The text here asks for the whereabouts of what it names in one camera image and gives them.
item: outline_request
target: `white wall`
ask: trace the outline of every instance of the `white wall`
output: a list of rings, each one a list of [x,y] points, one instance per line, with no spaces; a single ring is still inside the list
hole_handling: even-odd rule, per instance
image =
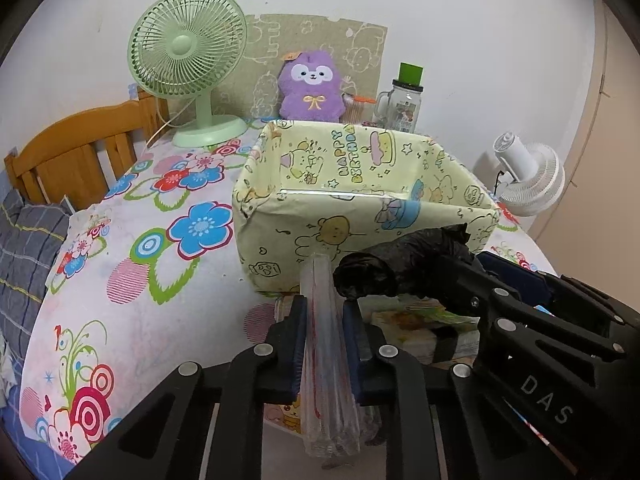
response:
[[[46,0],[38,8],[0,67],[1,155],[62,117],[127,99],[127,41],[153,1]],[[593,59],[593,0],[237,1],[247,13],[386,25],[380,89],[401,61],[424,66],[418,129],[480,173],[490,160],[482,154],[506,130],[568,153]]]

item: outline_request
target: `fan stand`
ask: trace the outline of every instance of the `fan stand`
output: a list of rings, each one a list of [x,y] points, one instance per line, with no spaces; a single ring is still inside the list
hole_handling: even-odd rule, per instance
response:
[[[199,95],[196,101],[196,120],[176,128],[174,145],[180,148],[212,146],[239,137],[247,130],[246,123],[234,115],[214,115],[211,111],[211,92]]]

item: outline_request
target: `purple plush toy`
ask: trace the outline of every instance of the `purple plush toy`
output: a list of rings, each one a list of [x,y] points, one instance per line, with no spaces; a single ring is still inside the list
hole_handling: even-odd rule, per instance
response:
[[[337,123],[344,113],[340,75],[324,50],[302,52],[282,68],[278,85],[284,94],[283,119]]]

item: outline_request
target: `plush toy eye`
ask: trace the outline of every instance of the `plush toy eye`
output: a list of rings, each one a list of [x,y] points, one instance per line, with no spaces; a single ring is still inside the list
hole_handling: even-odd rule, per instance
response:
[[[307,65],[303,65],[302,63],[297,63],[291,69],[291,78],[293,79],[293,81],[302,81],[308,72],[309,72],[309,67]]]
[[[331,81],[331,79],[334,78],[334,72],[325,65],[320,65],[318,68],[316,68],[316,72],[318,72],[320,79],[322,79],[323,81]]]

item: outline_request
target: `transparent plastic packaging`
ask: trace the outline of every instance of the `transparent plastic packaging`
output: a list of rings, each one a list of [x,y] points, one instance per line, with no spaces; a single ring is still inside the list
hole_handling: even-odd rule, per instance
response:
[[[357,454],[361,442],[376,434],[379,420],[375,410],[358,407],[351,393],[341,305],[328,256],[313,254],[306,260],[300,293],[308,301],[300,386],[306,453],[322,458]]]

